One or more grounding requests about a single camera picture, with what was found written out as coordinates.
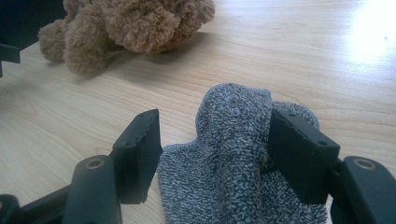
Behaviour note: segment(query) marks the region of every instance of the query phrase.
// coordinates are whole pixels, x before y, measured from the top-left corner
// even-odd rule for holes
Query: black plastic bracket
[[[10,63],[20,63],[20,49],[10,45],[0,44],[0,77],[3,76],[2,61]]]
[[[332,222],[396,223],[396,181],[379,162],[337,159],[339,146],[303,118],[273,110],[268,152],[303,203],[333,196]]]
[[[163,152],[159,111],[139,114],[109,156],[81,161],[70,186],[20,207],[0,195],[0,224],[121,224],[121,203],[143,203]]]

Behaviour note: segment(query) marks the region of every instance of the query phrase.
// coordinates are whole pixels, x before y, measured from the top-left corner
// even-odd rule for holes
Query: table surface
[[[121,51],[86,79],[34,44],[0,78],[0,193],[27,204],[70,183],[75,165],[108,154],[138,113],[158,108],[162,145],[188,143],[208,89],[233,82],[307,105],[321,130],[396,175],[396,14],[392,1],[224,0],[179,49]],[[164,223],[158,180],[124,223]]]

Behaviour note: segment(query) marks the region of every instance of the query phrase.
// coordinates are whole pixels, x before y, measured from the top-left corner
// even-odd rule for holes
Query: teddy bear
[[[66,16],[38,32],[44,58],[73,73],[102,74],[117,49],[161,53],[212,21],[212,0],[64,0]]]

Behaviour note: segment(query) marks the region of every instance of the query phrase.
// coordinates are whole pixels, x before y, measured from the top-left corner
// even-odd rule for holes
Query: brown teddy bear
[[[123,47],[160,53],[190,40],[213,20],[212,0],[64,0],[67,16],[39,31],[44,57],[65,60],[92,77],[106,70],[107,55]]]

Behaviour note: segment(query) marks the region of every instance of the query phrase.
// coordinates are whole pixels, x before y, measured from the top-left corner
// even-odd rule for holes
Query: gray sock
[[[158,178],[166,223],[325,223],[324,205],[300,203],[267,154],[272,108],[301,115],[305,106],[273,102],[266,90],[220,84],[196,117],[197,138],[163,149]]]

